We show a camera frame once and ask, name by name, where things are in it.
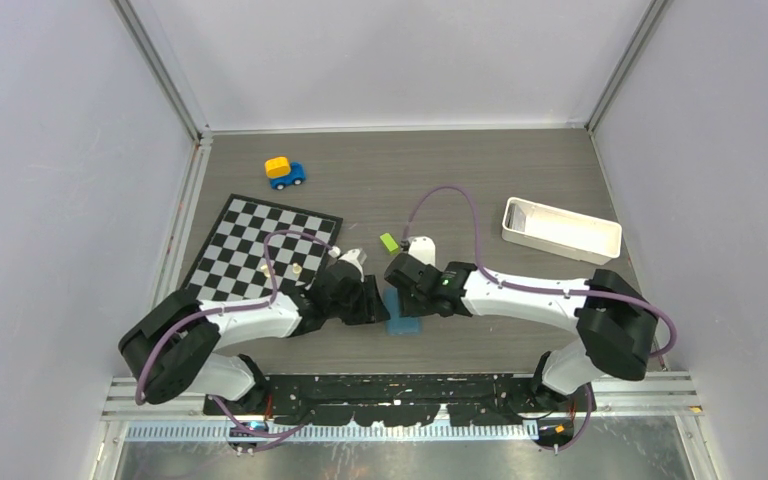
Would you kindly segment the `blue card holder wallet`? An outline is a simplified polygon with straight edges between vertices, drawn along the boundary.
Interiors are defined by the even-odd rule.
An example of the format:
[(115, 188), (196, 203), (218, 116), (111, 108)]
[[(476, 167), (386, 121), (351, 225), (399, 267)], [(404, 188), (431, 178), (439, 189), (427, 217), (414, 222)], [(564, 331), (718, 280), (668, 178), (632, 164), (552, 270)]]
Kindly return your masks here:
[(390, 316), (386, 321), (386, 333), (389, 336), (415, 336), (422, 333), (421, 319), (402, 313), (399, 293), (395, 288), (384, 290), (383, 302)]

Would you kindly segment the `stack of credit cards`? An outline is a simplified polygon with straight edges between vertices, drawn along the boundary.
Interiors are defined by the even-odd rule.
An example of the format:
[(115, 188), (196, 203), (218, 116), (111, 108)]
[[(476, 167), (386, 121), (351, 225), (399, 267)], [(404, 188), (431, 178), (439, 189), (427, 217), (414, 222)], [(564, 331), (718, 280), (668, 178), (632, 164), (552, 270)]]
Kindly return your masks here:
[(512, 205), (508, 211), (507, 228), (517, 232), (524, 232), (527, 222), (527, 212), (519, 205)]

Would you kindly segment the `white plastic box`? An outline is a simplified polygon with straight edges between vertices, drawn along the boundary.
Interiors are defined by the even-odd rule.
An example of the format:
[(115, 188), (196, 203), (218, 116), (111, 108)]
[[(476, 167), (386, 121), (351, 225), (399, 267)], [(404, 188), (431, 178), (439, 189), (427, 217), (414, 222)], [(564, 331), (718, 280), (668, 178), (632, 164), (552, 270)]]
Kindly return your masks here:
[[(512, 205), (527, 212), (524, 232), (507, 228)], [(513, 244), (599, 266), (619, 258), (622, 250), (619, 223), (518, 197), (507, 199), (501, 236)]]

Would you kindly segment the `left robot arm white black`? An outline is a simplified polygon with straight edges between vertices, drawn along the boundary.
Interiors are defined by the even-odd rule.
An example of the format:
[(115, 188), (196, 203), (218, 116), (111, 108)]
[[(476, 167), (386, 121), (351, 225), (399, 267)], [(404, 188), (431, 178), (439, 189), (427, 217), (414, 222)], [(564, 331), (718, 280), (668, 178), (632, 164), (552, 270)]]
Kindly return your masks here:
[(225, 356), (221, 349), (306, 335), (332, 319), (355, 326), (389, 318), (375, 277), (354, 261), (338, 260), (308, 286), (259, 299), (200, 301), (175, 291), (123, 335), (118, 350), (137, 382), (138, 405), (198, 393), (253, 414), (265, 405), (265, 377), (249, 356)]

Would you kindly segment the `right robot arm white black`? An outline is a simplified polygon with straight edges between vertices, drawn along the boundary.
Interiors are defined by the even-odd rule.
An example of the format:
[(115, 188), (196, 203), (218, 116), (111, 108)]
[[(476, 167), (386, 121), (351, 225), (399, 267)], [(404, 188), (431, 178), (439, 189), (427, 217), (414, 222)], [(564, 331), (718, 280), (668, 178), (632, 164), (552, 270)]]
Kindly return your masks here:
[(640, 381), (646, 375), (657, 318), (612, 271), (597, 269), (590, 279), (538, 279), (464, 262), (439, 270), (402, 253), (384, 277), (409, 316), (504, 316), (575, 334), (571, 344), (545, 353), (535, 369), (531, 397), (544, 410), (558, 409), (601, 376)]

